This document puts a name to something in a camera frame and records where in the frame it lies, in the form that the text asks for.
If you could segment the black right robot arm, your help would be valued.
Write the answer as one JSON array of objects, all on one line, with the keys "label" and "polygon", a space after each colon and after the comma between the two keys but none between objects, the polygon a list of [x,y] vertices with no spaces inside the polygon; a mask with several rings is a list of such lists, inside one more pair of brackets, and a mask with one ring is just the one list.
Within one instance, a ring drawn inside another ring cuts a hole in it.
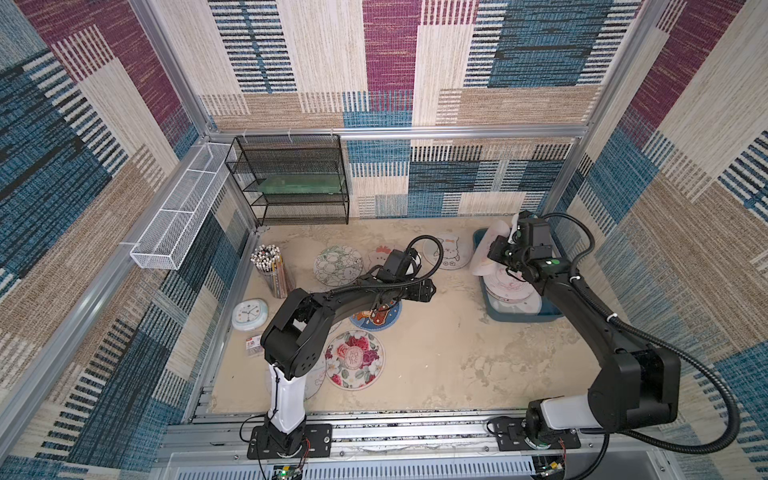
[{"label": "black right robot arm", "polygon": [[492,242],[488,257],[513,274],[521,274],[543,299],[551,302],[585,340],[600,371],[583,395],[529,404],[526,435],[536,444],[551,443],[572,429],[619,433],[666,424],[678,414],[681,362],[672,351],[616,326],[608,310],[574,267],[551,256],[549,245]]}]

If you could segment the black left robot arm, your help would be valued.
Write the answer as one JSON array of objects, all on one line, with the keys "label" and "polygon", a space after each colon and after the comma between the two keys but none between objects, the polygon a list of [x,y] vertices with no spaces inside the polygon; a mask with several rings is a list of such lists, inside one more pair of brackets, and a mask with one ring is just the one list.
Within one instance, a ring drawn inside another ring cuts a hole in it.
[{"label": "black left robot arm", "polygon": [[262,333],[260,344],[272,376],[265,425],[277,438],[303,433],[305,376],[321,359],[331,326],[391,300],[427,303],[436,293],[432,269],[421,277],[392,276],[378,267],[329,291],[293,290]]}]

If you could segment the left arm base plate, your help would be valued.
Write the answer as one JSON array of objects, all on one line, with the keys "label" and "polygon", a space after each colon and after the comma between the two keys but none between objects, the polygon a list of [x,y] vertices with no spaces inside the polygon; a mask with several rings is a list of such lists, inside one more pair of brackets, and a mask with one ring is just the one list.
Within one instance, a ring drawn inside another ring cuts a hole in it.
[{"label": "left arm base plate", "polygon": [[332,440],[333,426],[329,423],[302,423],[291,433],[269,423],[252,430],[246,456],[248,460],[328,458]]}]

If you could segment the teal plastic storage box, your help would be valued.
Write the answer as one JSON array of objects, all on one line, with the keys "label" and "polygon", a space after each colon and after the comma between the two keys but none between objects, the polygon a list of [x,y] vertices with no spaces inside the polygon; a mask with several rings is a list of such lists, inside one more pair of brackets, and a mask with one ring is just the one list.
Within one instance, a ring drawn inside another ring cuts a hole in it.
[{"label": "teal plastic storage box", "polygon": [[522,281],[520,274],[510,276],[505,266],[488,257],[496,237],[507,238],[510,231],[505,221],[498,220],[473,234],[475,251],[469,269],[472,275],[480,278],[488,315],[495,321],[507,323],[543,323],[560,318],[562,313],[549,300],[543,299],[533,286]]}]

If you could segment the pink hello kitty coaster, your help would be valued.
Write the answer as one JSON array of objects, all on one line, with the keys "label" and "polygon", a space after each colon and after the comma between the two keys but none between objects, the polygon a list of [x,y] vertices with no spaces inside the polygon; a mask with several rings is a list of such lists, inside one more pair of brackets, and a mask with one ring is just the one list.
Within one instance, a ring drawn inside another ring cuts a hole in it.
[{"label": "pink hello kitty coaster", "polygon": [[494,298],[508,303],[525,300],[535,292],[529,283],[509,275],[503,265],[497,265],[492,273],[484,275],[483,281]]}]

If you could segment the pink unicorn moon coaster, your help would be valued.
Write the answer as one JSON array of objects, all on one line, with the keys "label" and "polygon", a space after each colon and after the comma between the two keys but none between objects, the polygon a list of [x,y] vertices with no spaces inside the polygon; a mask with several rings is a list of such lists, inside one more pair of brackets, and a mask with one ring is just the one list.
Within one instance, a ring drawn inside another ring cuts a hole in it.
[{"label": "pink unicorn moon coaster", "polygon": [[493,222],[483,234],[480,242],[475,247],[475,252],[470,261],[470,273],[474,276],[484,277],[495,272],[498,265],[489,257],[491,245],[498,236],[504,236],[506,239],[517,229],[519,215],[515,214],[510,222],[506,220],[497,220]]}]

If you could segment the red rose floral coaster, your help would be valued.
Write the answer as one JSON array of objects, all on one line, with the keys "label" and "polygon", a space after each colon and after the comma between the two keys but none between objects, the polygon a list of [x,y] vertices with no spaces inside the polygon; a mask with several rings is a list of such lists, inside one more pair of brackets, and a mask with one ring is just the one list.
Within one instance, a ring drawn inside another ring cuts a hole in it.
[{"label": "red rose floral coaster", "polygon": [[382,374],[385,351],[372,333],[351,330],[331,340],[324,351],[326,377],[336,387],[359,391]]}]

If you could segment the green white rabbit coaster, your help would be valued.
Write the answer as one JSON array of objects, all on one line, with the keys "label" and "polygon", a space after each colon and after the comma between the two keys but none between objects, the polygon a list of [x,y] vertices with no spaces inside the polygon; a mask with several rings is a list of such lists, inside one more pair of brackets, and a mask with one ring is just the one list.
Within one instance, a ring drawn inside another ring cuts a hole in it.
[{"label": "green white rabbit coaster", "polygon": [[493,300],[490,302],[490,305],[495,311],[509,315],[538,315],[542,309],[542,301],[540,299],[524,300],[517,303]]}]

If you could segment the pink checkered bunny coaster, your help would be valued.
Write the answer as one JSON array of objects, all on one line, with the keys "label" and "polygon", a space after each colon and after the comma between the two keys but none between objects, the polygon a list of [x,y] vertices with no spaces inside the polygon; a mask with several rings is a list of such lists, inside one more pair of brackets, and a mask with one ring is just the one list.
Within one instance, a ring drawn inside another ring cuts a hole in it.
[{"label": "pink checkered bunny coaster", "polygon": [[373,267],[383,267],[392,253],[393,247],[390,245],[378,245],[373,248],[366,256],[366,269],[370,270]]}]

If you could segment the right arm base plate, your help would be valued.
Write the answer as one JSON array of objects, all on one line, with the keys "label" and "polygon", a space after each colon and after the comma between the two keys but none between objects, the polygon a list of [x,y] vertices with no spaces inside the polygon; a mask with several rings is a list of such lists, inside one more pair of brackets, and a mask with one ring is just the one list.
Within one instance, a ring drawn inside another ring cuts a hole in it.
[{"label": "right arm base plate", "polygon": [[485,423],[485,429],[501,452],[578,449],[581,441],[576,430],[551,430],[538,423],[529,424],[523,417],[496,416]]}]

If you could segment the blue cartoon toast coaster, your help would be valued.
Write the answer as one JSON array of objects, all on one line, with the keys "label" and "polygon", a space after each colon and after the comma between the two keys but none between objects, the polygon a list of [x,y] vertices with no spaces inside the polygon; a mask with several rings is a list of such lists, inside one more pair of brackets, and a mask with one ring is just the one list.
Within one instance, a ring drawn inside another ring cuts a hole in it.
[{"label": "blue cartoon toast coaster", "polygon": [[350,323],[358,329],[369,332],[378,332],[390,328],[400,318],[402,304],[390,302],[375,311],[362,311],[348,318]]}]

